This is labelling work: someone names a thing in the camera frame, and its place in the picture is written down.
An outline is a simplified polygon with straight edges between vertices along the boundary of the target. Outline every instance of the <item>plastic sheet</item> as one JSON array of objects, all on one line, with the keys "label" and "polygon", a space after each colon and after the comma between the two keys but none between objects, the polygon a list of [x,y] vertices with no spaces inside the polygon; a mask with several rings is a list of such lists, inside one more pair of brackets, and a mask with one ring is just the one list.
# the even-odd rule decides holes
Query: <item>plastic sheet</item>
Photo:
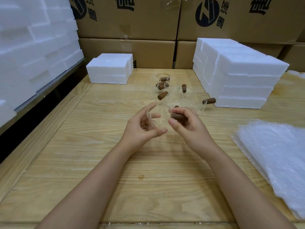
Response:
[{"label": "plastic sheet", "polygon": [[305,128],[255,120],[231,136],[297,219],[305,219]]}]

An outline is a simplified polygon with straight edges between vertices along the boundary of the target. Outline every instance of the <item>wooden table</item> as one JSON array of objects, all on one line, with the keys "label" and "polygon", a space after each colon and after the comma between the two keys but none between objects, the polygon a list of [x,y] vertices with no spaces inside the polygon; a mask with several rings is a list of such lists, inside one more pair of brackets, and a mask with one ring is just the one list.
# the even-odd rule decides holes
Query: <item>wooden table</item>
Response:
[{"label": "wooden table", "polygon": [[[127,85],[91,84],[86,77],[0,165],[0,228],[33,228],[68,194],[119,141],[127,120],[151,102],[143,97],[146,81],[158,73],[175,74],[205,94],[192,70],[134,69]],[[260,110],[211,105],[200,115],[216,142],[299,228],[305,226],[230,135],[238,124],[255,118],[305,127],[304,87],[304,79],[286,73]],[[109,222],[111,228],[126,229],[135,223],[164,229],[237,228],[211,169],[172,129],[127,162],[102,219]]]}]

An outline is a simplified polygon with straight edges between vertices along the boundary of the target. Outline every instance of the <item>stack of plastic bags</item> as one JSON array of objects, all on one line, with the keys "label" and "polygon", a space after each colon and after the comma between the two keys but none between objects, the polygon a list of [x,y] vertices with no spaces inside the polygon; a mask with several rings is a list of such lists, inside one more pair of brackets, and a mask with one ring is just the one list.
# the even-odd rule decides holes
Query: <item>stack of plastic bags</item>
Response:
[{"label": "stack of plastic bags", "polygon": [[261,120],[232,136],[297,219],[305,219],[305,128]]}]

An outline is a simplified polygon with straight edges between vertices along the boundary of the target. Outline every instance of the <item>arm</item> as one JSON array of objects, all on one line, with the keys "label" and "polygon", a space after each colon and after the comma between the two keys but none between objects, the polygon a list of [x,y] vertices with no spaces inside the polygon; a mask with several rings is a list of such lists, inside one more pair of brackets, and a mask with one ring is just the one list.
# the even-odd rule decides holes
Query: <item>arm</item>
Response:
[{"label": "arm", "polygon": [[150,139],[167,132],[148,129],[147,109],[141,109],[127,123],[116,146],[97,166],[36,226],[36,229],[96,228],[129,157]]},{"label": "arm", "polygon": [[189,148],[209,164],[241,229],[295,229],[215,143],[195,111],[174,108],[172,112],[188,118],[184,125],[174,119],[170,119],[169,124],[183,137]]}]

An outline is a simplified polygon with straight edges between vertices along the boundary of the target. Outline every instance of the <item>stack of styrofoam boxes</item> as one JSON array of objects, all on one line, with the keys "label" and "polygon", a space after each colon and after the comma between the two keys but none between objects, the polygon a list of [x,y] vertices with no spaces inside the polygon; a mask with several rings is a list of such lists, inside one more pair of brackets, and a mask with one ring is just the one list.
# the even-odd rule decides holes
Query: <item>stack of styrofoam boxes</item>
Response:
[{"label": "stack of styrofoam boxes", "polygon": [[81,60],[77,29],[69,0],[0,0],[0,100],[16,109]]},{"label": "stack of styrofoam boxes", "polygon": [[231,39],[198,38],[193,70],[216,107],[256,108],[289,64]]},{"label": "stack of styrofoam boxes", "polygon": [[127,84],[133,71],[132,54],[103,53],[88,63],[92,83]]}]

